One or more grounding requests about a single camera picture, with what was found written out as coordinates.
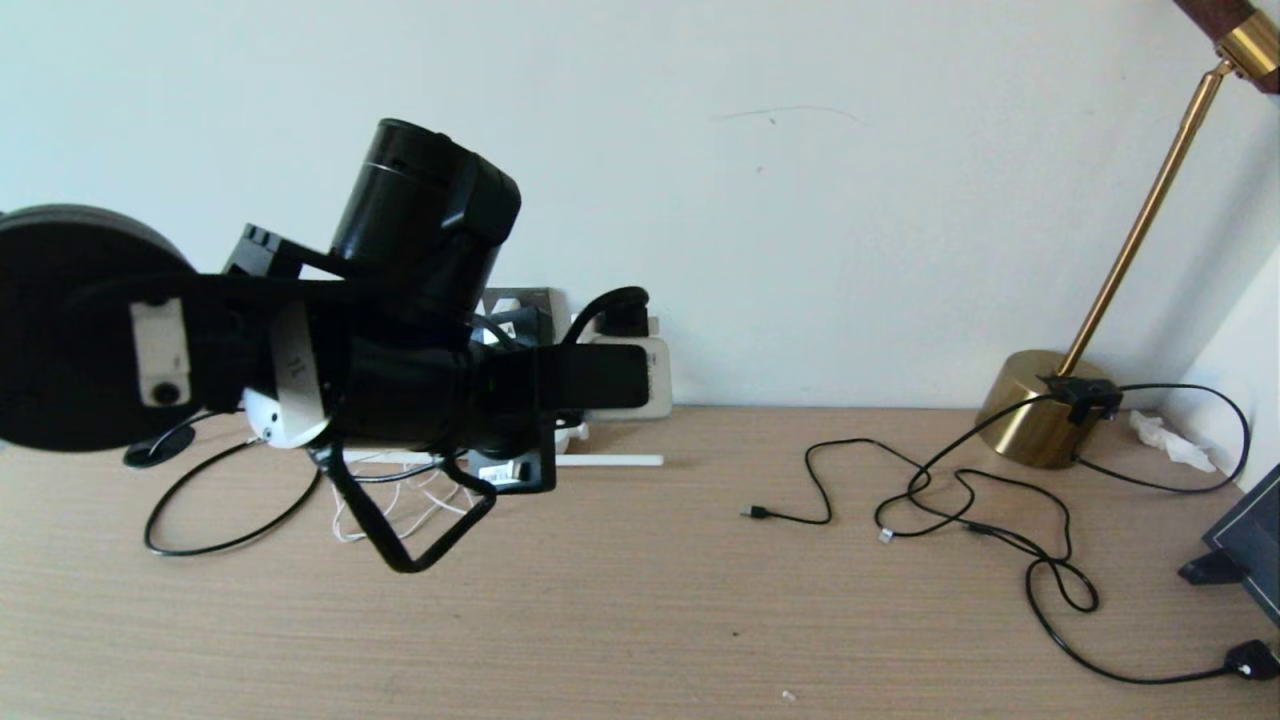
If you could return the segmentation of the white router with antennas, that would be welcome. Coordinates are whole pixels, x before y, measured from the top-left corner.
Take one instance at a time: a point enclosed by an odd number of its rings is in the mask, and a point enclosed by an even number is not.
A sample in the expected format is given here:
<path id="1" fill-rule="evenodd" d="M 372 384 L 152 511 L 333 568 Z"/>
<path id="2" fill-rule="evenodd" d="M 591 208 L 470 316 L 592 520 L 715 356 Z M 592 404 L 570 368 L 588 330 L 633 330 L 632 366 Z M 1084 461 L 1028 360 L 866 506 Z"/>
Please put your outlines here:
<path id="1" fill-rule="evenodd" d="M 666 457 L 659 454 L 571 454 L 576 443 L 589 439 L 589 425 L 556 430 L 556 464 L 559 468 L 659 468 Z M 438 460 L 426 452 L 413 452 L 397 448 L 358 448 L 346 450 L 348 464 L 385 464 L 401 466 L 422 466 Z"/>

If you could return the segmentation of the grey wall socket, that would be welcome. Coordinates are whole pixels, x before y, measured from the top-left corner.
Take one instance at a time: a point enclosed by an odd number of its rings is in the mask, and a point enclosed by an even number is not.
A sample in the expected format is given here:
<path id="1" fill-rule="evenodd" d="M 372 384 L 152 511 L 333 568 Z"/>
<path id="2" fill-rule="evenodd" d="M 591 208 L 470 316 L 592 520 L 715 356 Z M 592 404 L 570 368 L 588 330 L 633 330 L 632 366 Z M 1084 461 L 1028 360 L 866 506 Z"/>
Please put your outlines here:
<path id="1" fill-rule="evenodd" d="M 524 305 L 516 320 L 518 332 L 516 343 L 524 346 L 556 345 L 568 329 L 570 316 L 564 297 L 558 290 L 549 287 L 486 288 L 475 313 L 486 318 L 494 301 L 503 297 L 518 299 Z"/>

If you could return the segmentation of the crumpled white tissue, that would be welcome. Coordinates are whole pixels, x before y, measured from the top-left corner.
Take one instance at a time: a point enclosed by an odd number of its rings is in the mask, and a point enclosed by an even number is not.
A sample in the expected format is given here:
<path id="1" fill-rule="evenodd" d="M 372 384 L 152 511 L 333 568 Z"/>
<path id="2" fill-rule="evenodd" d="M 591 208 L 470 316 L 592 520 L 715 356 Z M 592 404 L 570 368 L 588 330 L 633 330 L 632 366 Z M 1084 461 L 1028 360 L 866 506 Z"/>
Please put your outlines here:
<path id="1" fill-rule="evenodd" d="M 1129 427 L 1144 446 L 1164 452 L 1175 462 L 1204 473 L 1217 471 L 1208 454 L 1198 445 L 1170 430 L 1160 416 L 1148 416 L 1138 410 L 1130 410 Z"/>

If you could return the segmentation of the brass desk lamp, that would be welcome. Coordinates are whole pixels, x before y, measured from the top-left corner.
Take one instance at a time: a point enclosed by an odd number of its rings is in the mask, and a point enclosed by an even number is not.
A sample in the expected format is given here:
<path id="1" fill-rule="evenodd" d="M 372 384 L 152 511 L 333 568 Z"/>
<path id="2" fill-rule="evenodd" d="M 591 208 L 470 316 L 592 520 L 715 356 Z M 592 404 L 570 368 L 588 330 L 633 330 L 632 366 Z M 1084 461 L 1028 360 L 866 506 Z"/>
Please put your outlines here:
<path id="1" fill-rule="evenodd" d="M 1242 78 L 1260 94 L 1280 100 L 1280 26 L 1258 0 L 1172 4 L 1212 44 L 1215 64 L 1192 92 L 1124 243 L 1068 350 L 1030 348 L 1007 356 L 975 415 L 974 429 L 989 448 L 1029 468 L 1076 464 L 1096 427 L 1120 409 L 1124 392 L 1085 363 L 1085 351 L 1155 227 L 1226 78 Z"/>

